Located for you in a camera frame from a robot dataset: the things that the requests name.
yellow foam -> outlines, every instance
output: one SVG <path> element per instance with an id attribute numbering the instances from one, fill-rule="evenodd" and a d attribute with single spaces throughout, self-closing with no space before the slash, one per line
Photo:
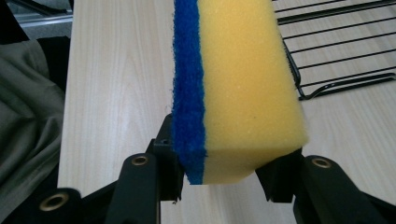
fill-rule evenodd
<path id="1" fill-rule="evenodd" d="M 199 0 L 204 184 L 233 183 L 307 141 L 269 0 Z"/>

light wood tabletop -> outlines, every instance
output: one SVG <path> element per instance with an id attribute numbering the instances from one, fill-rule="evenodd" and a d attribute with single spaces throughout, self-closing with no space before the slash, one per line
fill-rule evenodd
<path id="1" fill-rule="evenodd" d="M 275 10 L 317 1 L 275 1 Z M 340 1 L 277 12 L 278 17 L 370 1 Z M 59 187 L 86 196 L 116 180 L 123 160 L 144 152 L 171 112 L 173 0 L 79 0 L 75 3 Z M 279 27 L 294 36 L 396 17 L 379 7 Z M 396 32 L 396 20 L 285 39 L 290 51 Z M 302 83 L 396 65 L 396 35 L 293 53 Z M 307 87 L 312 92 L 316 87 Z M 396 82 L 302 101 L 310 141 L 303 153 L 336 161 L 357 187 L 396 204 Z M 268 203 L 257 176 L 237 184 L 190 186 L 162 203 L 163 223 L 295 223 L 292 204 Z"/>

dish rack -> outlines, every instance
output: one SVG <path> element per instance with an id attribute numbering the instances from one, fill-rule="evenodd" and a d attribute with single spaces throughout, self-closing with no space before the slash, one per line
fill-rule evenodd
<path id="1" fill-rule="evenodd" d="M 395 80 L 396 0 L 273 4 L 300 100 Z"/>

black wire rack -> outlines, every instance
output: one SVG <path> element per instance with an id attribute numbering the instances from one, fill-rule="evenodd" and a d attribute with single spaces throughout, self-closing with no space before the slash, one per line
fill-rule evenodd
<path id="1" fill-rule="evenodd" d="M 292 6 L 280 8 L 277 4 L 281 5 L 281 1 L 275 0 L 273 4 L 300 100 L 396 79 L 396 0 L 307 0 L 293 1 Z M 322 22 L 323 26 L 309 29 L 310 22 Z M 294 34 L 282 32 L 282 28 L 293 30 L 302 26 L 307 29 L 297 29 Z M 318 44 L 307 38 L 325 41 Z M 304 46 L 296 49 L 293 43 Z M 328 51 L 332 57 L 320 56 Z"/>

sponge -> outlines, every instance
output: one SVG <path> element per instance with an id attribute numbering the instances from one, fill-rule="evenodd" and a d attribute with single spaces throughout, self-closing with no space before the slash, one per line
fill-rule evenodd
<path id="1" fill-rule="evenodd" d="M 173 147 L 191 184 L 234 183 L 307 141 L 269 0 L 175 0 Z"/>

